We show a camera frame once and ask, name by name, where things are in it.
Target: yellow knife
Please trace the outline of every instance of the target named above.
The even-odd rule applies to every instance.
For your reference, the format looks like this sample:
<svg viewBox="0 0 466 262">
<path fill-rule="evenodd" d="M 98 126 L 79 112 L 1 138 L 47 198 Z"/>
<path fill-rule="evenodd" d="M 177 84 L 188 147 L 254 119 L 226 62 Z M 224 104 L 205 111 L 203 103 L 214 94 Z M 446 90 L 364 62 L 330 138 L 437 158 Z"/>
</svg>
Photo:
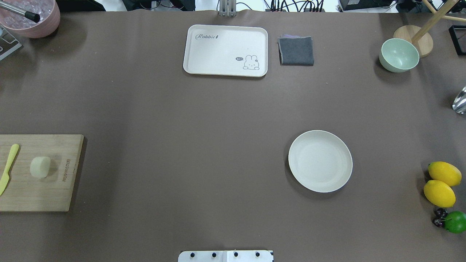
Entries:
<svg viewBox="0 0 466 262">
<path fill-rule="evenodd" d="M 3 175 L 0 179 L 0 196 L 3 194 L 3 191 L 5 191 L 8 181 L 10 180 L 10 175 L 8 175 L 8 172 L 10 172 L 11 164 L 13 164 L 13 160 L 16 157 L 19 148 L 20 145 L 18 144 L 11 146 L 10 153 L 8 154 L 7 165 L 5 166 L 5 170 L 3 171 Z"/>
</svg>

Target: metal utensil handle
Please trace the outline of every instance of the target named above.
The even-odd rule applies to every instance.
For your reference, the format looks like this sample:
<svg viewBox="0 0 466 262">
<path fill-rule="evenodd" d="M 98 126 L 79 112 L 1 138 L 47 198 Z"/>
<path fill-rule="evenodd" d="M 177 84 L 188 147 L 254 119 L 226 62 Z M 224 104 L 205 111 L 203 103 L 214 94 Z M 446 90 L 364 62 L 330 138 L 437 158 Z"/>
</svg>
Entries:
<svg viewBox="0 0 466 262">
<path fill-rule="evenodd" d="M 32 13 L 30 11 L 26 11 L 22 8 L 19 8 L 19 7 L 16 7 L 12 4 L 9 4 L 9 3 L 6 3 L 2 0 L 0 0 L 0 7 L 7 10 L 7 11 L 10 11 L 10 12 L 13 12 L 15 14 L 19 14 L 20 16 L 24 16 L 26 17 L 27 19 L 29 20 L 32 20 L 36 23 L 38 23 L 40 20 L 41 20 L 41 17 L 36 14 L 36 13 Z"/>
</svg>

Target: ice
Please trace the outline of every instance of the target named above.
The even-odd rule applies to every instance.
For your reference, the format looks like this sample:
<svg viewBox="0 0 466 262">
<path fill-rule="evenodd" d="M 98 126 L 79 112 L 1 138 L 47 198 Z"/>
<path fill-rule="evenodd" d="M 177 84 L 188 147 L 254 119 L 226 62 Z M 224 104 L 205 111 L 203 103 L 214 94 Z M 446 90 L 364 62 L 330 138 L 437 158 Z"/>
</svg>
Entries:
<svg viewBox="0 0 466 262">
<path fill-rule="evenodd" d="M 39 23 L 41 23 L 44 18 L 48 17 L 52 12 L 55 0 L 4 0 L 7 3 L 10 3 L 14 6 L 21 7 L 26 11 L 30 11 L 41 16 Z M 25 29 L 30 28 L 37 23 L 20 16 L 19 14 L 14 14 L 4 9 L 0 9 L 0 22 L 4 23 L 5 26 L 15 29 Z"/>
</svg>

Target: black handle tip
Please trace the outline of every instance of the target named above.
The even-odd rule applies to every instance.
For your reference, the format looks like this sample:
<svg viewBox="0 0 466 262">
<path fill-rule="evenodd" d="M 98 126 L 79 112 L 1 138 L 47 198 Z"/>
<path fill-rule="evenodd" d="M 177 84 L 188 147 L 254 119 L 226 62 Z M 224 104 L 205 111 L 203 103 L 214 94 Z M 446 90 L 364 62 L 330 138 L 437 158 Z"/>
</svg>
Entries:
<svg viewBox="0 0 466 262">
<path fill-rule="evenodd" d="M 36 13 L 32 13 L 30 11 L 26 11 L 26 13 L 24 14 L 24 17 L 26 17 L 27 19 L 29 19 L 31 21 L 34 21 L 35 23 L 38 23 L 41 20 L 40 15 L 38 15 Z"/>
</svg>

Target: round plate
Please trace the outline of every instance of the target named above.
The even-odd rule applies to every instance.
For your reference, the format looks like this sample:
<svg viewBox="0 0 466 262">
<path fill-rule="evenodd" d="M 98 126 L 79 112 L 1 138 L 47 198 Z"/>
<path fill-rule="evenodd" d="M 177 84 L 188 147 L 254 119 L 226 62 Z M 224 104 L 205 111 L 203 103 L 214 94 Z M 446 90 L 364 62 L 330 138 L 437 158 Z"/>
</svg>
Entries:
<svg viewBox="0 0 466 262">
<path fill-rule="evenodd" d="M 345 143 L 322 130 L 298 136 L 291 144 L 288 162 L 301 185 L 321 193 L 340 189 L 353 171 L 353 158 Z"/>
</svg>

